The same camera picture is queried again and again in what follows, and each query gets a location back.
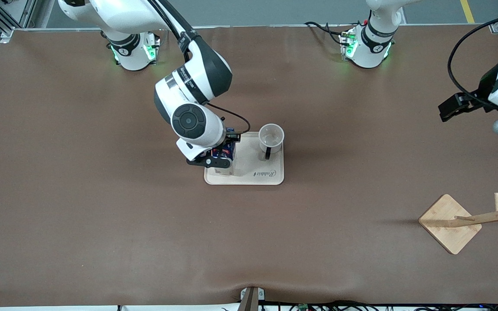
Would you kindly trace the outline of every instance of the table surface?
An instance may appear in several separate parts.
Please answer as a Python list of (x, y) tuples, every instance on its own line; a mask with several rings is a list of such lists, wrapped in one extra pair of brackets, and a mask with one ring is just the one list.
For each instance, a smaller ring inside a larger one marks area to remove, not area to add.
[[(127, 72), (97, 32), (15, 32), (0, 46), (0, 306), (228, 303), (245, 286), (269, 301), (498, 303), (498, 224), (454, 256), (417, 222), (445, 193), (494, 210), (498, 114), (437, 111), (470, 29), (402, 27), (370, 70), (308, 28), (201, 30), (234, 74), (214, 104), (285, 130), (275, 187), (211, 186), (186, 165), (153, 104), (182, 63), (172, 38), (157, 66)], [(498, 36), (480, 32), (455, 74), (474, 89), (497, 61)]]

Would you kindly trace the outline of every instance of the square wooden base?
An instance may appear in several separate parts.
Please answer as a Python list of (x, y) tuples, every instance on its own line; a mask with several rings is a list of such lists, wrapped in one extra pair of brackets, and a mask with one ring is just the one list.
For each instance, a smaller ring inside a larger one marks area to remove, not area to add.
[(480, 231), (482, 225), (443, 228), (442, 223), (455, 216), (472, 216), (450, 195), (440, 197), (418, 222), (451, 254), (458, 254)]

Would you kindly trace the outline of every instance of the cup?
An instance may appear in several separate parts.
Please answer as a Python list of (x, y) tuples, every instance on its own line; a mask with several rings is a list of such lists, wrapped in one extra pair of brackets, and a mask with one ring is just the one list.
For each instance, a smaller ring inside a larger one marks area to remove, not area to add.
[(283, 129), (278, 124), (267, 124), (259, 130), (259, 144), (265, 153), (265, 159), (269, 160), (272, 153), (282, 149), (285, 138)]

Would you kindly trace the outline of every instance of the black band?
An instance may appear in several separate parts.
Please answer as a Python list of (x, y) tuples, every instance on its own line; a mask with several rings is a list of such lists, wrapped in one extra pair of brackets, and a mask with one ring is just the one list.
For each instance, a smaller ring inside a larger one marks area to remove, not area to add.
[(128, 38), (120, 41), (113, 41), (109, 39), (113, 50), (122, 56), (132, 55), (132, 51), (140, 44), (140, 34), (132, 34)]
[(378, 37), (382, 37), (382, 38), (393, 37), (393, 35), (397, 31), (397, 29), (395, 29), (395, 31), (391, 32), (391, 33), (382, 33), (382, 32), (379, 32), (374, 27), (372, 27), (372, 24), (370, 23), (370, 21), (368, 21), (368, 24), (366, 24), (366, 26), (368, 27), (368, 29), (370, 29), (371, 33), (373, 33), (374, 35), (377, 35)]
[(200, 37), (200, 35), (195, 31), (195, 29), (190, 29), (187, 32), (182, 32), (182, 34), (180, 34), (178, 47), (180, 47), (182, 53), (185, 53), (188, 50), (189, 43), (197, 37)]
[(198, 104), (205, 105), (209, 100), (203, 95), (203, 92), (199, 89), (199, 86), (195, 84), (192, 76), (188, 73), (188, 70), (185, 68), (185, 65), (176, 69), (176, 73), (181, 77), (182, 82), (188, 88), (189, 92), (195, 98)]
[(366, 34), (366, 28), (363, 29), (361, 33), (362, 33), (361, 34), (362, 43), (364, 43), (364, 45), (366, 45), (370, 49), (370, 52), (374, 54), (381, 53), (391, 42), (391, 41), (386, 41), (384, 43), (379, 43), (373, 41)]

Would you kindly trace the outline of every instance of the white tray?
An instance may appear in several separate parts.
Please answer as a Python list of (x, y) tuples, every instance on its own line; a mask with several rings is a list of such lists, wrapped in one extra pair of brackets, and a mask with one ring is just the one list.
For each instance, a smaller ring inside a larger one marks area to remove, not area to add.
[(214, 168), (205, 168), (205, 181), (209, 185), (279, 185), (284, 179), (283, 145), (270, 160), (261, 160), (259, 133), (241, 135), (234, 153), (233, 175), (222, 175)]

